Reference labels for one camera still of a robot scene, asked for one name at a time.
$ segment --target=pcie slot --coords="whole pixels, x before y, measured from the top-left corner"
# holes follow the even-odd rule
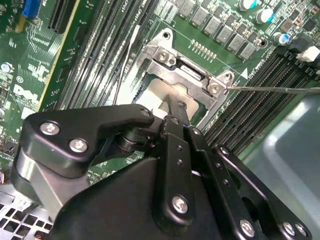
[[[300,77],[301,76],[297,74],[296,71],[293,71],[287,78],[289,79],[289,81],[284,82],[280,87],[292,87],[293,83],[296,82]],[[250,130],[252,130],[259,121],[261,121],[263,117],[269,118],[269,116],[267,115],[268,111],[275,105],[275,102],[280,99],[282,95],[283,93],[281,92],[270,93],[267,99],[264,100],[263,104],[256,109],[256,112],[252,114],[251,117],[247,117],[244,121],[241,122],[241,124],[239,124],[238,128],[242,130],[238,130],[237,134],[230,138],[230,141],[228,141],[227,143],[228,147],[230,149],[233,149],[235,145],[237,145],[244,138],[244,136]]]
[[[63,34],[68,25],[75,3],[76,0],[56,0],[48,28],[58,34]]]
[[[142,32],[145,30],[145,27],[147,26],[147,24],[149,23],[149,20],[151,18],[151,15],[154,13],[157,5],[158,5],[158,0],[154,0],[154,1],[151,1],[151,2],[148,2],[146,4],[147,6],[147,9],[146,9],[146,12],[144,14],[142,14],[142,19],[140,21],[140,30],[139,30],[139,33],[137,35],[137,38],[135,40],[135,44],[140,40],[140,38],[142,37]],[[119,71],[120,68],[121,68],[121,63],[123,62],[123,59],[124,59],[124,55],[125,55],[125,49],[127,49],[129,45],[129,42],[127,41],[125,43],[125,46],[122,50],[122,52],[119,54],[119,57],[117,58],[117,60],[113,59],[111,62],[115,62],[114,65],[113,65],[113,68],[110,70],[111,72],[116,72],[116,71]],[[100,100],[98,102],[98,106],[104,106],[106,101],[108,100],[108,97],[110,96],[110,92],[113,88],[113,86],[116,84],[114,81],[116,81],[118,78],[114,78],[114,76],[116,75],[116,73],[113,73],[113,76],[111,78],[111,81],[110,83],[107,85],[106,89],[109,89],[108,91],[108,94],[106,94],[105,91],[102,92],[102,96],[100,97]]]
[[[278,86],[290,69],[292,69],[292,66],[290,65],[281,65],[277,71],[270,74],[265,84],[262,84],[262,86]],[[250,117],[250,115],[254,113],[255,108],[258,108],[269,94],[269,92],[254,92],[250,101],[241,109],[238,115],[229,122],[229,126],[223,130],[223,134],[220,135],[215,142],[225,143],[229,138],[233,138],[233,134],[238,130],[245,118]]]
[[[116,38],[114,38],[114,42],[112,45],[110,44],[106,50],[107,55],[105,56],[102,65],[100,66],[99,71],[96,75],[96,82],[98,82],[99,87],[92,91],[88,96],[84,103],[83,107],[94,107],[97,106],[98,103],[101,101],[101,97],[103,93],[107,91],[107,86],[110,83],[110,76],[116,69],[117,65],[112,61],[117,56],[116,61],[118,60],[119,54],[124,52],[126,49],[124,46],[126,42],[129,40],[129,37],[134,30],[136,24],[140,23],[143,15],[145,14],[150,0],[146,1],[134,1],[130,12],[127,15],[123,15],[123,19],[125,19],[124,24],[119,27],[117,30]]]
[[[299,83],[295,85],[296,88],[303,88],[307,85],[308,81],[301,79],[298,80]],[[241,153],[246,146],[259,134],[261,134],[264,129],[271,123],[273,119],[294,99],[295,95],[283,93],[281,98],[274,104],[276,107],[271,108],[266,116],[261,119],[256,127],[254,127],[250,132],[243,137],[243,140],[239,141],[237,145],[233,147],[235,154]]]
[[[73,65],[71,73],[66,81],[66,85],[62,92],[62,98],[59,101],[58,108],[66,109],[68,108],[71,99],[73,99],[75,90],[78,86],[81,86],[84,79],[81,79],[80,76],[83,74],[84,65],[87,64],[87,61],[96,45],[97,40],[99,39],[99,35],[101,29],[106,24],[109,19],[109,13],[112,9],[115,0],[104,0],[99,3],[97,7],[97,12],[93,17],[94,21],[89,28],[89,33],[86,36],[84,44],[81,46],[79,50],[79,57]]]
[[[106,19],[103,28],[97,29],[100,33],[97,41],[95,42],[90,57],[85,65],[84,73],[80,76],[82,84],[78,86],[77,90],[73,93],[74,98],[71,101],[69,108],[81,108],[86,100],[87,94],[92,94],[92,89],[98,87],[95,75],[97,69],[101,65],[101,62],[108,54],[108,48],[113,43],[116,37],[117,31],[121,27],[126,13],[128,12],[133,0],[116,1],[115,5],[112,6],[110,17]]]
[[[272,73],[282,60],[275,53],[270,56],[267,62],[261,67],[258,73],[247,83],[248,86],[261,86],[267,77]],[[230,106],[212,126],[206,134],[209,143],[213,142],[219,134],[224,130],[225,126],[231,121],[235,115],[244,107],[244,105],[253,96],[253,92],[239,92],[234,98]]]

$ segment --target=white label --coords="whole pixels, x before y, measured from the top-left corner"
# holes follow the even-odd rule
[[[34,114],[35,111],[32,109],[29,109],[27,107],[24,107],[21,114],[21,119],[26,119],[29,115]]]
[[[14,85],[13,93],[17,94],[19,96],[23,96],[25,99],[31,100],[35,104],[39,103],[37,94],[33,94],[29,90],[24,90],[21,86],[19,86],[17,84]]]

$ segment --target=gray panel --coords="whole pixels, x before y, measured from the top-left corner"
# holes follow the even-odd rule
[[[320,95],[305,97],[244,163],[320,239]]]

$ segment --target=green circuit board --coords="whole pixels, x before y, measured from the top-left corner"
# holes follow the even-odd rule
[[[135,62],[143,45],[161,30],[170,28],[174,34],[173,48],[175,50],[212,75],[232,70],[235,75],[235,84],[243,86],[256,74],[260,66],[277,47],[277,44],[273,42],[275,32],[286,32],[292,38],[299,33],[304,33],[315,42],[320,41],[320,12],[312,0],[299,3],[294,0],[257,1],[257,6],[248,11],[240,11],[237,0],[197,0],[191,1],[194,5],[187,15],[179,12],[178,2],[183,1],[159,1],[147,26],[142,31],[139,43],[132,50],[128,67]],[[208,3],[206,7],[203,7],[204,2]],[[90,37],[87,35],[90,28],[94,24],[98,24],[98,22],[93,22],[93,19],[98,13],[107,12],[109,10],[108,4],[111,6],[113,1],[74,1],[74,7],[69,14],[68,26],[64,33],[57,33],[48,28],[56,4],[54,0],[42,0],[37,17],[28,18],[23,31],[15,32],[20,11],[23,8],[22,2],[19,1],[19,3],[12,3],[8,0],[7,11],[0,15],[0,79],[1,88],[7,91],[7,95],[0,94],[4,112],[0,122],[0,137],[14,144],[18,143],[23,119],[29,114],[37,111],[64,109],[67,107],[63,103],[73,100],[72,91],[68,93],[67,90],[76,88],[79,83],[68,81],[70,72],[80,57],[84,43]],[[273,9],[275,13],[272,22],[256,24],[255,14],[266,7]],[[195,25],[194,15],[200,8],[205,9],[206,16],[200,24]],[[215,15],[218,8],[222,8],[223,11],[221,14]],[[285,22],[290,19],[294,11],[298,11],[299,15],[290,20],[291,27],[284,30]],[[255,50],[248,59],[240,57],[239,52],[231,52],[224,44],[218,43],[212,36],[204,32],[204,28],[212,16],[215,16],[223,24],[226,24],[229,16],[234,16],[236,20],[230,28],[236,33],[239,26],[245,25],[246,30],[241,34],[248,43],[250,42],[250,34],[256,33],[256,38],[252,41]],[[306,31],[302,27],[308,20],[315,23],[315,27],[311,31]],[[135,77],[131,83],[130,92],[127,93],[132,100],[146,84],[140,81],[142,74],[141,71]],[[86,107],[112,104],[116,84],[111,84],[111,80],[107,83],[110,84],[97,84],[96,98],[104,99],[103,94],[110,92],[108,97],[104,101],[90,101]],[[308,86],[315,84],[316,82],[310,82]],[[84,91],[78,97],[79,103],[75,103],[74,108],[83,107],[80,103],[85,102],[87,97],[85,93]],[[224,105],[203,128],[205,132],[209,131],[211,123],[223,113],[236,95],[236,93],[228,95]],[[292,109],[302,97],[295,98],[286,111]],[[204,114],[205,110],[199,112],[192,119],[192,123],[196,125]],[[8,154],[7,151],[0,151],[0,167],[10,164],[13,157],[14,154],[10,152]],[[117,159],[95,166],[89,172],[89,182],[95,183],[142,157],[143,155],[137,152],[130,158]]]

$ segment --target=black clamp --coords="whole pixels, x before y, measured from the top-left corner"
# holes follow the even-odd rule
[[[212,229],[219,230],[217,239],[312,239],[308,228],[230,150],[221,145],[209,148],[202,133],[189,125],[185,105],[169,98],[166,108],[169,114],[164,120],[137,104],[29,116],[24,121],[19,154],[14,161],[15,187],[27,196],[38,196],[47,208],[49,203],[47,196],[42,195],[41,184],[50,184],[52,179],[64,184],[77,183],[92,165],[143,151],[145,160],[119,171],[118,176],[137,168],[143,161],[156,161],[151,215],[165,236],[184,239],[194,231],[197,221],[201,221],[197,218],[202,206],[196,207],[199,201],[194,194],[194,171],[203,181],[211,207],[202,211],[212,211],[217,225]],[[32,163],[33,167],[28,168],[22,162]],[[36,184],[41,179],[35,176],[46,181]],[[116,176],[110,179],[105,179],[105,187],[119,182]],[[63,205],[72,206],[71,202],[81,191],[89,194],[94,192],[94,187],[71,194]],[[137,190],[137,194],[143,192],[144,189]],[[65,208],[59,213],[60,219],[64,211]]]

